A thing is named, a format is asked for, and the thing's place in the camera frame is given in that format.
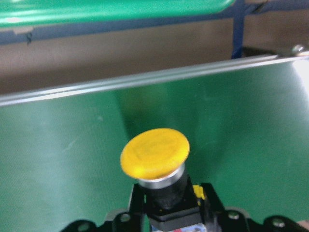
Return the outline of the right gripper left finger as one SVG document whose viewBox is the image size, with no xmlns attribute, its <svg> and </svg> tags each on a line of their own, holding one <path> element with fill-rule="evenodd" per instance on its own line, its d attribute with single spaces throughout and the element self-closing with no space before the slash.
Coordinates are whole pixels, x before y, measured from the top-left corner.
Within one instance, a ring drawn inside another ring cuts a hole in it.
<svg viewBox="0 0 309 232">
<path fill-rule="evenodd" d="M 113 220 L 114 232 L 142 232 L 144 229 L 144 193 L 139 185 L 133 185 L 128 209 L 118 213 Z"/>
</svg>

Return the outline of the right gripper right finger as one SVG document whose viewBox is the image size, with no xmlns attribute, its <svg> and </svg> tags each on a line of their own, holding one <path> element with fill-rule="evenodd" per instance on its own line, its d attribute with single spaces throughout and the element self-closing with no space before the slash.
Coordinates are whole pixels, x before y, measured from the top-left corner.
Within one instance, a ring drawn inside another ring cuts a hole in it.
<svg viewBox="0 0 309 232">
<path fill-rule="evenodd" d="M 202 183 L 205 200 L 202 217 L 210 232 L 248 232 L 245 216 L 238 210 L 225 209 L 214 187 L 210 183 Z"/>
</svg>

